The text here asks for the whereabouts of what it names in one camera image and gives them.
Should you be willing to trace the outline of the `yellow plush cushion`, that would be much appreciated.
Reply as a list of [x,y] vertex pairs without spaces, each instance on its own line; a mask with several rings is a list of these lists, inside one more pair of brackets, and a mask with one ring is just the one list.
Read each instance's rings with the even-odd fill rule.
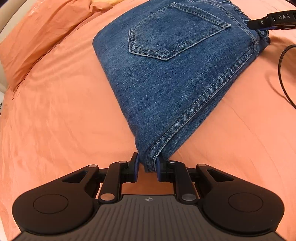
[[115,6],[117,5],[118,3],[121,3],[123,0],[92,0],[91,2],[92,3],[98,3],[98,2],[101,2],[101,3],[107,3],[109,5],[112,5],[112,6]]

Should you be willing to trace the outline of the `blue denim jeans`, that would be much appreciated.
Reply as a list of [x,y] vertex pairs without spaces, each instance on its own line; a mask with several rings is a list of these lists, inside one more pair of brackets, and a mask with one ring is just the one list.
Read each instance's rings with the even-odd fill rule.
[[93,39],[149,172],[203,123],[269,45],[231,1],[148,1]]

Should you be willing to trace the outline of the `orange bed sheet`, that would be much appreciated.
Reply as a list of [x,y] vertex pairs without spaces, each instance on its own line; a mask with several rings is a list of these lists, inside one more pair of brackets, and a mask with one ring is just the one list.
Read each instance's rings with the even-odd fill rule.
[[[89,164],[128,160],[134,137],[92,47],[94,36],[140,4],[122,1],[79,24],[52,47],[1,108],[1,220],[8,239],[19,229],[11,208],[22,193]],[[270,31],[271,44],[240,75],[192,136],[173,154],[205,163],[281,197],[278,233],[295,240],[295,31]]]

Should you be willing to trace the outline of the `orange pillow left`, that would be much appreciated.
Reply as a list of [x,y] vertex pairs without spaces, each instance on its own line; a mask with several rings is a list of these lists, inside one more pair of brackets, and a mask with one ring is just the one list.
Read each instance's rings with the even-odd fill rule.
[[1,42],[1,63],[10,89],[35,63],[89,17],[111,9],[91,1],[37,1]]

